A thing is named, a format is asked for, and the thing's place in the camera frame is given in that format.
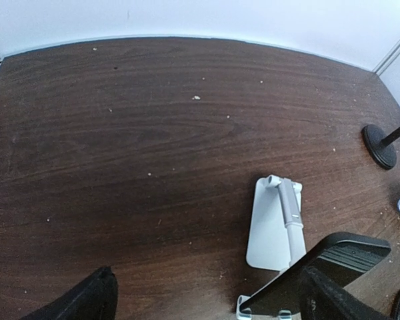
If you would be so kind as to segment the white folding phone stand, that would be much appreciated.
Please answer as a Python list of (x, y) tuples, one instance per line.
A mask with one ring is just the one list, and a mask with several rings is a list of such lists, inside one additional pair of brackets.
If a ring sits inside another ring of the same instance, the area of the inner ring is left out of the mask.
[(246, 262), (278, 272), (270, 285), (306, 255), (301, 219), (302, 184), (269, 175), (257, 180)]

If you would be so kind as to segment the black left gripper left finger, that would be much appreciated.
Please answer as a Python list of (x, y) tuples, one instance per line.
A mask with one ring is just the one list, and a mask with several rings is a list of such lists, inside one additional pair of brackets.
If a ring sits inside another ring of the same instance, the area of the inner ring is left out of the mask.
[(117, 278), (110, 266), (100, 267), (64, 295), (24, 319), (114, 319)]

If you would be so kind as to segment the black smartphone no case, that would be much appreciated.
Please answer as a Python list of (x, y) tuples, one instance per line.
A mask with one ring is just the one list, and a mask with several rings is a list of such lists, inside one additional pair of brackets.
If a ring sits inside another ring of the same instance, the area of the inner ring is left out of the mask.
[(299, 278), (304, 269), (314, 267), (344, 288), (382, 262), (390, 252), (391, 245), (384, 239), (348, 232), (332, 233), (252, 296), (240, 296), (237, 312), (248, 317), (276, 317), (282, 310), (296, 314), (299, 312)]

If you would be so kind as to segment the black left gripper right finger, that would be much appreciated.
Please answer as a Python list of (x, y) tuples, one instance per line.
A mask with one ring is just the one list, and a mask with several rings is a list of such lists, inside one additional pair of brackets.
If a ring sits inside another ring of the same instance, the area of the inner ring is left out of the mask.
[(388, 319), (314, 267), (301, 272), (302, 319)]

